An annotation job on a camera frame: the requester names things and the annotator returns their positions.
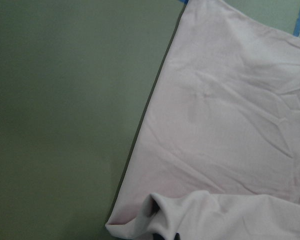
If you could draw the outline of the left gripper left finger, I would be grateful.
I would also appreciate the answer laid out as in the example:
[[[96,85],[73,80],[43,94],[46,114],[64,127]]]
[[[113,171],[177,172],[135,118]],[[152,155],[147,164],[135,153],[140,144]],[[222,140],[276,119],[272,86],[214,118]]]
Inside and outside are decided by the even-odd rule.
[[[163,240],[163,237],[158,233],[152,234],[153,240]]]

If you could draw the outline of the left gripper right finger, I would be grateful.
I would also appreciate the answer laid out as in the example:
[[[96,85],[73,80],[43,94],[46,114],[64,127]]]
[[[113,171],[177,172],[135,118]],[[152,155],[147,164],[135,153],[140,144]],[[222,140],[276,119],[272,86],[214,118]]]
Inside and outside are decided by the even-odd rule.
[[[175,233],[174,240],[180,240],[180,234],[178,232]]]

